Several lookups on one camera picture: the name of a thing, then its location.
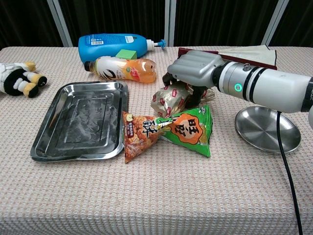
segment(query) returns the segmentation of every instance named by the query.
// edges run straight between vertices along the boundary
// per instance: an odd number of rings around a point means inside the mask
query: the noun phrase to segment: green indicator light
[[[243,90],[243,87],[240,83],[235,84],[235,91],[241,92]]]

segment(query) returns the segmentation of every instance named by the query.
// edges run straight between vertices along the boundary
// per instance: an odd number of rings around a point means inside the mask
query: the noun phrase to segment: orange juice bottle
[[[97,74],[105,80],[133,80],[152,83],[156,79],[156,64],[149,59],[128,60],[101,56],[95,61],[86,61],[85,70]]]

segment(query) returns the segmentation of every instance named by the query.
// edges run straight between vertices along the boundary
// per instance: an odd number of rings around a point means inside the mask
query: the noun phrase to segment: black cable
[[[299,207],[298,207],[297,197],[295,195],[295,190],[294,190],[294,185],[293,185],[293,181],[292,181],[292,176],[291,176],[291,173],[290,173],[290,170],[289,170],[289,166],[288,166],[287,159],[286,159],[286,156],[285,156],[285,152],[284,152],[284,149],[283,149],[282,140],[281,140],[281,137],[280,137],[280,114],[281,114],[281,112],[277,112],[277,121],[276,121],[277,139],[278,139],[279,149],[280,149],[280,152],[281,152],[282,157],[283,157],[283,161],[284,161],[284,164],[285,164],[286,172],[287,172],[289,183],[290,183],[290,188],[291,188],[291,193],[292,193],[292,198],[293,198],[295,215],[297,217],[299,234],[302,235],[303,232],[302,232],[302,225],[301,225],[301,218],[300,218],[300,211],[299,211]]]

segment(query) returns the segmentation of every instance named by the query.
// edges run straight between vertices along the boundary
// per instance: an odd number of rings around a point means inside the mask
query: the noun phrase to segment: snack bag
[[[169,117],[184,110],[187,99],[191,96],[192,88],[182,82],[177,81],[169,86],[158,90],[153,96],[151,107],[158,113],[160,117]],[[204,91],[201,103],[208,102],[215,98],[212,89]]]
[[[212,117],[209,106],[191,109],[168,118],[123,113],[125,163],[151,147],[161,136],[172,143],[210,157]]]
[[[212,116],[208,105],[170,116],[173,120],[162,137],[210,157],[209,138],[212,133]]]

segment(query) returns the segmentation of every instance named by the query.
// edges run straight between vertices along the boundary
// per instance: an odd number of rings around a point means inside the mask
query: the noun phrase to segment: plastic bottle
[[[85,70],[105,80],[133,80],[152,83],[156,79],[155,62],[149,59],[127,60],[101,56],[96,61],[86,61]]]
[[[82,62],[94,61],[101,56],[115,56],[121,49],[135,50],[137,57],[143,56],[154,47],[165,47],[165,41],[154,43],[137,34],[91,34],[78,41],[78,51]]]

